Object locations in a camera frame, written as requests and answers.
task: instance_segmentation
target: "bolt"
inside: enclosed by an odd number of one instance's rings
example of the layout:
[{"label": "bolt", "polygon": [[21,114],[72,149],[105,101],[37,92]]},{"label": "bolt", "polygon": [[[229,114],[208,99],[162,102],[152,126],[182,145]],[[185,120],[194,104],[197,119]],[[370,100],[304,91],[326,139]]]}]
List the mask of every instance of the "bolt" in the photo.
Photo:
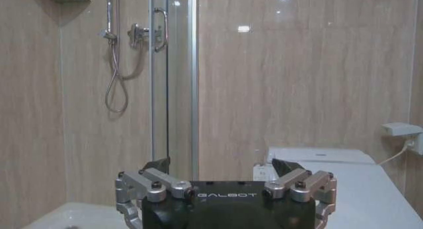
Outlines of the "bolt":
[{"label": "bolt", "polygon": [[152,188],[152,189],[160,189],[160,188],[161,188],[161,183],[160,183],[160,181],[152,182],[150,188]]},{"label": "bolt", "polygon": [[268,189],[262,189],[261,195],[264,198],[272,198],[272,192]]},{"label": "bolt", "polygon": [[294,183],[294,188],[305,188],[305,183],[302,181],[297,181]]},{"label": "bolt", "polygon": [[185,186],[185,185],[186,185],[186,182],[180,181],[176,185],[177,185],[178,187]]},{"label": "bolt", "polygon": [[278,183],[276,183],[274,181],[272,181],[272,182],[269,183],[269,186],[276,188],[276,187],[278,187],[278,186],[280,186],[280,184],[278,184]]}]

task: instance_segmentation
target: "shower hose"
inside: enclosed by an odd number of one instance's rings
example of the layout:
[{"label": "shower hose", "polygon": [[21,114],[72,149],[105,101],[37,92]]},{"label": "shower hose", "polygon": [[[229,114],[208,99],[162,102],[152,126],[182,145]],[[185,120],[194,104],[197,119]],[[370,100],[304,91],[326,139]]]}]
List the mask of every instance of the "shower hose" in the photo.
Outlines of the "shower hose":
[{"label": "shower hose", "polygon": [[[121,76],[120,68],[118,68],[117,48],[118,48],[117,40],[116,39],[110,40],[109,41],[109,55],[110,55],[110,59],[112,59],[112,61],[110,61],[112,78],[110,78],[110,81],[106,85],[104,104],[105,104],[106,109],[110,112],[122,113],[128,107],[128,90],[126,90],[125,83],[124,83],[125,78]],[[121,89],[124,91],[124,103],[122,103],[122,106],[120,108],[113,108],[110,106],[110,102],[109,102],[110,101],[110,90],[112,90],[112,86],[113,86],[114,81],[118,82]]]}]

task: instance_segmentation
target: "shower handle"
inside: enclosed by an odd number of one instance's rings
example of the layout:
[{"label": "shower handle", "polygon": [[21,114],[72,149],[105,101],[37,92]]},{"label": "shower handle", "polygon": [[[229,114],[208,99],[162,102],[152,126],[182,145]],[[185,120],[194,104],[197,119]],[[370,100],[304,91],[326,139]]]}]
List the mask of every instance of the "shower handle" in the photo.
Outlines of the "shower handle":
[{"label": "shower handle", "polygon": [[153,12],[154,12],[154,13],[161,13],[161,14],[162,14],[162,18],[164,18],[164,28],[162,28],[162,29],[164,29],[164,39],[162,39],[162,42],[161,42],[160,46],[156,46],[156,47],[153,48],[153,50],[154,50],[156,52],[158,52],[158,51],[161,51],[161,50],[166,47],[168,40],[169,40],[169,37],[168,37],[168,16],[166,16],[165,10],[161,9],[161,8],[158,8],[158,7],[156,7],[156,8],[153,9]]}]

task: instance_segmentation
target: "shower mixer valve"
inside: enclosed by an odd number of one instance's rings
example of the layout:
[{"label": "shower mixer valve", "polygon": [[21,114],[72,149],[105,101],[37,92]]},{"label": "shower mixer valve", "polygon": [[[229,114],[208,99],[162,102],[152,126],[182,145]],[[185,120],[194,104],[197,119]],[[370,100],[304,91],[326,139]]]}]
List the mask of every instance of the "shower mixer valve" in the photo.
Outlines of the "shower mixer valve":
[{"label": "shower mixer valve", "polygon": [[334,212],[333,175],[276,159],[272,165],[280,178],[268,182],[184,181],[165,173],[168,158],[149,162],[118,173],[116,209],[130,229],[322,229]]},{"label": "shower mixer valve", "polygon": [[[130,30],[128,31],[129,36],[129,46],[133,49],[137,49],[141,42],[149,38],[149,28],[141,28],[137,23],[130,25]],[[156,43],[161,42],[161,26],[154,30],[154,41]]]}]

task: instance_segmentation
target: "marble-effect wall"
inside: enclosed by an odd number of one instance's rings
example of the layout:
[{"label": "marble-effect wall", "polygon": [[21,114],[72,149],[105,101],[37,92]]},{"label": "marble-effect wall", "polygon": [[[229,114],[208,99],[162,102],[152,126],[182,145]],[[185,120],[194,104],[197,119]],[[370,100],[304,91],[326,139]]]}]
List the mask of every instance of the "marble-effect wall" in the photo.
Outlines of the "marble-effect wall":
[{"label": "marble-effect wall", "polygon": [[[129,105],[112,114],[104,105],[110,79],[108,42],[98,33],[106,26],[105,0],[80,7],[65,4],[61,12],[61,67],[67,201],[114,204],[113,180],[120,171],[134,171],[149,154],[148,46],[129,47],[132,23],[148,26],[148,0],[121,0],[121,72]],[[114,86],[113,104],[122,103]]]},{"label": "marble-effect wall", "polygon": [[2,229],[21,228],[66,200],[58,19],[49,0],[1,0]]},{"label": "marble-effect wall", "polygon": [[[200,179],[250,179],[269,145],[398,151],[380,125],[408,121],[416,4],[200,0]],[[404,192],[405,156],[384,169]]]}]

